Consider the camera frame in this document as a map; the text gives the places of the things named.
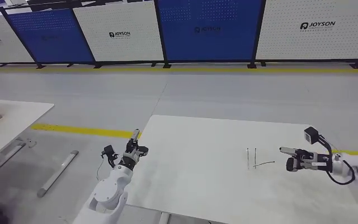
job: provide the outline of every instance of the gray floor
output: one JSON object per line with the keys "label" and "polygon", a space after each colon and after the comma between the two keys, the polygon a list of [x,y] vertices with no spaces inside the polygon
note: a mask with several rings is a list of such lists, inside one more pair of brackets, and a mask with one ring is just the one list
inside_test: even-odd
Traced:
{"label": "gray floor", "polygon": [[[311,124],[338,148],[358,150],[357,81],[352,73],[2,72],[0,99],[52,102],[40,122],[90,128],[143,130],[152,114]],[[31,143],[0,169],[0,203],[13,223],[71,223],[97,183],[100,151],[113,144],[120,152],[126,144],[34,130],[23,137]],[[38,199],[72,150],[79,156]],[[103,165],[100,178],[109,170]],[[156,223],[159,215],[126,207],[120,223]],[[171,223],[207,221],[176,216]]]}

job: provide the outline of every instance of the yellow line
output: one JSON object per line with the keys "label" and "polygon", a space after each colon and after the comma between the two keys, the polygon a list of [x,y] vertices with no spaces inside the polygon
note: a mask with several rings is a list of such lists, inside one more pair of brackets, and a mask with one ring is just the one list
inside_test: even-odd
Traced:
{"label": "yellow line", "polygon": [[249,72],[249,73],[358,73],[358,69],[353,68],[341,68],[341,69],[326,69],[326,68],[213,68],[213,67],[198,67],[198,68],[176,68],[170,69],[163,68],[150,68],[150,67],[138,67],[138,68],[126,68],[126,67],[102,67],[100,69],[91,68],[63,68],[63,67],[51,67],[47,66],[43,69],[35,69],[35,67],[3,67],[0,68],[0,72],[36,72],[36,73],[47,73],[47,72],[62,72],[62,73],[73,73],[73,72],[91,72],[91,73],[102,73],[102,72]]}
{"label": "yellow line", "polygon": [[349,155],[358,156],[358,151],[352,151],[352,150],[332,150],[332,153],[340,153],[340,152],[344,152],[344,153],[349,154]]}
{"label": "yellow line", "polygon": [[[107,136],[107,137],[117,137],[117,138],[130,138],[132,136],[132,131],[128,130],[107,130],[99,128],[81,128],[81,127],[72,127],[64,125],[54,125],[54,124],[34,124],[31,126],[33,130],[47,130],[51,132],[66,132],[74,134],[90,134],[94,136]],[[332,150],[332,153],[344,152],[349,155],[358,155],[358,151],[351,150]]]}

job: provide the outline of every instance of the white table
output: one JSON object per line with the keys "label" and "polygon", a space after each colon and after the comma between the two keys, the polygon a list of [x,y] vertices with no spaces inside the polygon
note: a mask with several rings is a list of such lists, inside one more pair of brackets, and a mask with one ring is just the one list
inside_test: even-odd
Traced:
{"label": "white table", "polygon": [[[20,102],[0,100],[0,167],[7,162],[25,142],[19,139],[19,135],[34,124],[39,118],[45,115],[54,104],[40,102]],[[37,195],[43,197],[47,190],[52,186],[64,169],[69,165],[78,151],[73,151],[70,156],[62,163],[61,168],[39,190]]]}
{"label": "white table", "polygon": [[0,100],[0,151],[53,107],[40,102]]}
{"label": "white table", "polygon": [[[149,153],[134,168],[127,204],[230,224],[355,223],[347,187],[323,171],[286,171],[281,146],[327,153],[305,141],[307,127],[152,116],[139,140]],[[257,164],[275,163],[254,169],[255,148]]]}

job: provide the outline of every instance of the white robotic arm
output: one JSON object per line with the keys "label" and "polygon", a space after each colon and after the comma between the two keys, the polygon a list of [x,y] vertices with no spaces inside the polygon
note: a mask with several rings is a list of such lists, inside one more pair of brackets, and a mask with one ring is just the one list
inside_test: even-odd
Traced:
{"label": "white robotic arm", "polygon": [[[117,223],[124,205],[128,198],[128,193],[124,188],[130,183],[133,175],[133,168],[139,162],[139,158],[146,156],[148,148],[138,146],[139,130],[135,130],[126,146],[126,151],[118,165],[114,164],[118,154],[114,153],[112,146],[105,147],[102,151],[108,157],[108,162],[113,170],[107,179],[101,180],[87,199],[74,224],[115,224]],[[110,213],[102,213],[96,210],[97,205],[101,204]]]}
{"label": "white robotic arm", "polygon": [[[356,179],[356,176],[358,176],[358,156],[352,156],[346,153],[333,155],[329,143],[313,127],[307,128],[304,133],[305,139],[309,143],[315,144],[319,142],[328,150],[328,155],[297,148],[280,147],[280,152],[291,156],[286,163],[287,171],[297,172],[301,169],[322,170],[328,174],[333,182],[340,185],[350,184]],[[350,177],[350,180],[345,183],[340,183],[336,181],[330,173],[343,178]]]}

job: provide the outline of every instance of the blue panel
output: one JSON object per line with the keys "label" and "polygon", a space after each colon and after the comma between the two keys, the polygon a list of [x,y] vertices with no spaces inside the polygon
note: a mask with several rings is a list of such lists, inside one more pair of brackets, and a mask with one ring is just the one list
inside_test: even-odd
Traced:
{"label": "blue panel", "polygon": [[93,58],[71,10],[9,15],[38,62],[91,62]]}
{"label": "blue panel", "polygon": [[261,2],[159,0],[168,59],[251,59]]}

